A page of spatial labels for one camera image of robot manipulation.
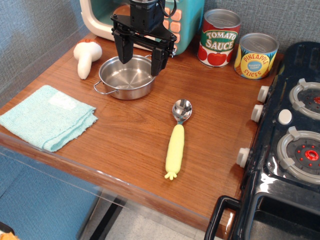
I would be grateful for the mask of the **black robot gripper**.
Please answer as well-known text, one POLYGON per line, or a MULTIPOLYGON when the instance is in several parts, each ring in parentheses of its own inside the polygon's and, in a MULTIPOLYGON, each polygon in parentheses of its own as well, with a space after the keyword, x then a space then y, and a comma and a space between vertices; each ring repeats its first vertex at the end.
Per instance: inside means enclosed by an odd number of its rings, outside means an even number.
POLYGON ((163 25, 165 18, 172 17, 177 10, 177 2, 173 1, 173 9, 165 11, 164 0, 131 0, 129 15, 113 14, 112 35, 118 58, 122 64, 133 57, 134 44, 152 50, 151 75, 158 76, 168 62, 168 58, 176 54, 174 47, 177 37, 163 25))

